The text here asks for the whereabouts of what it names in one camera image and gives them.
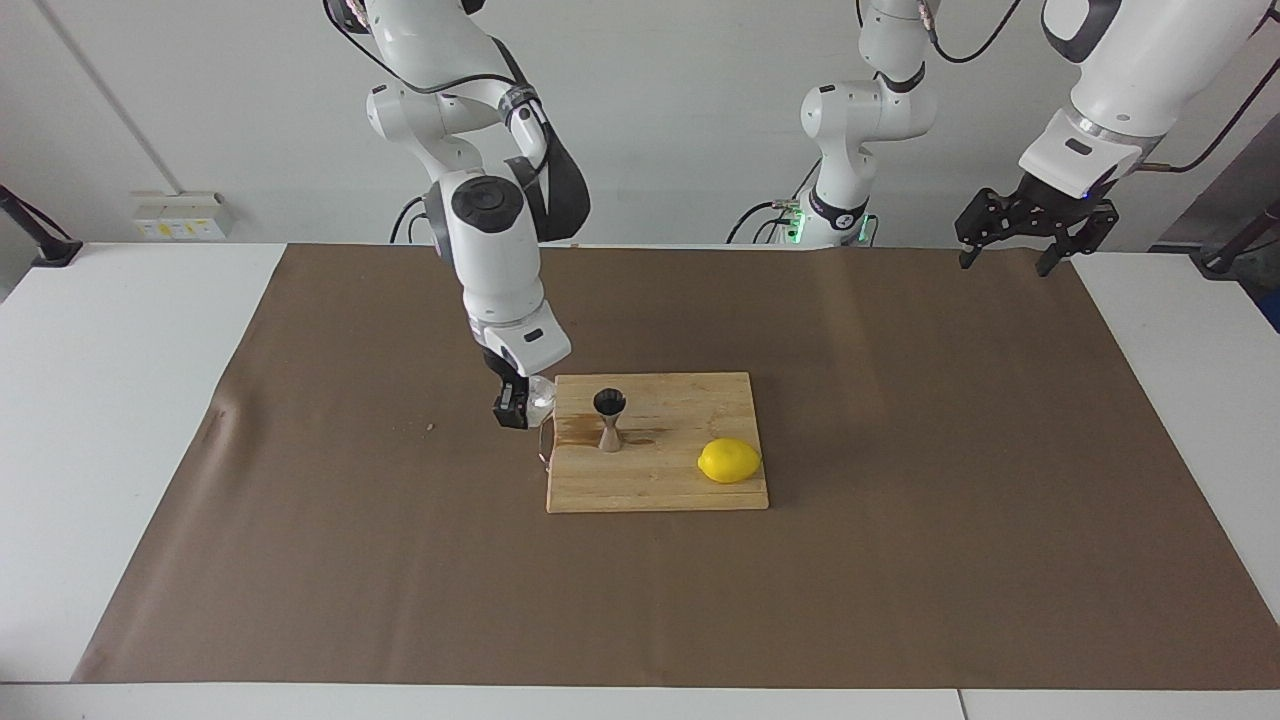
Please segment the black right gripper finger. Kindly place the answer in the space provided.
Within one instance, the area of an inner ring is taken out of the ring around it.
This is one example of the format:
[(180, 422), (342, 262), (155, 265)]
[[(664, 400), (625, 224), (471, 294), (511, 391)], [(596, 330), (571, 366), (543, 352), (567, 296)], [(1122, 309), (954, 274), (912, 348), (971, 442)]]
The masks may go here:
[(513, 430), (527, 430), (529, 420), (529, 378), (515, 375), (500, 378), (500, 389), (492, 406), (499, 427)]

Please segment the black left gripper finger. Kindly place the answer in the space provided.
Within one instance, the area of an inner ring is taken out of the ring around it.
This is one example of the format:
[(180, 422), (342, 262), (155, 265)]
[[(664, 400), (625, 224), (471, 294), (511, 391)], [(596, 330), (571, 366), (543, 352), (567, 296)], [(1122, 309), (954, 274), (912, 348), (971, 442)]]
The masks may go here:
[(1038, 277), (1047, 277), (1062, 260), (1075, 255), (1096, 252), (1119, 222), (1119, 213), (1111, 200), (1101, 200), (1073, 231), (1070, 225), (1057, 228), (1053, 242), (1036, 261)]
[(961, 246), (960, 268), (972, 268), (992, 243), (1028, 234), (1029, 223), (1030, 205), (1020, 193), (1005, 196), (992, 188), (979, 190), (954, 223)]

